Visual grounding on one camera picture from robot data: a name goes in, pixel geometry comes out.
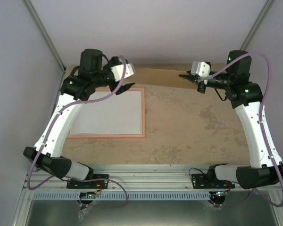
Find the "brown cardboard backing board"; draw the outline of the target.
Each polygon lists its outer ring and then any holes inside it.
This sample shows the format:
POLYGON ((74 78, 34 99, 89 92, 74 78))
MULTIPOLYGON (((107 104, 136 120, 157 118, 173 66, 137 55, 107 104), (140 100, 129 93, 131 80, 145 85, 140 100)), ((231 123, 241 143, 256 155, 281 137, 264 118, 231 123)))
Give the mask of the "brown cardboard backing board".
POLYGON ((124 82, 134 82, 139 85, 197 89, 197 85, 179 77, 179 75, 188 75, 188 73, 179 70, 137 68, 135 69, 135 74, 126 78, 124 82))

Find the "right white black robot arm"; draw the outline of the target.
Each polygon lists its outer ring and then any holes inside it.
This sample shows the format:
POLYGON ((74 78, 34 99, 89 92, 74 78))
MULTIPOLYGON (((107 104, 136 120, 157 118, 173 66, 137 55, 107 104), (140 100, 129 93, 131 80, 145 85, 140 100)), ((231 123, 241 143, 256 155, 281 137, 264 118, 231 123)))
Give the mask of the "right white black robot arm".
POLYGON ((250 152, 250 165, 211 165, 207 183, 218 188, 224 181, 239 184, 243 189, 269 186, 283 179, 283 160, 273 143, 266 116, 265 94, 258 84, 250 81, 251 54, 243 50, 229 52, 224 69, 214 72, 209 62, 194 61, 191 70, 181 78, 197 85, 204 94, 207 88, 225 91, 224 100, 242 124, 250 152))

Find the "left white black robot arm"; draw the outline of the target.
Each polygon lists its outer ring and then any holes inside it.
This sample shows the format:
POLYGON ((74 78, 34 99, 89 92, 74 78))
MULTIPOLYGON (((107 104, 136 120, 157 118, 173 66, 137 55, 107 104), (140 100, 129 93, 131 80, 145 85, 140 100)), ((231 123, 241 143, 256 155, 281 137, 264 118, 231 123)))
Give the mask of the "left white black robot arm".
POLYGON ((57 178, 76 178, 83 187, 92 186, 92 168, 62 156, 62 148, 70 128, 85 104, 120 95, 133 83, 123 84, 135 74, 133 64, 122 56, 114 56, 102 65, 106 58, 98 49, 85 49, 80 64, 74 67, 60 88, 54 113, 39 140, 26 147, 23 155, 32 167, 48 172, 57 178))

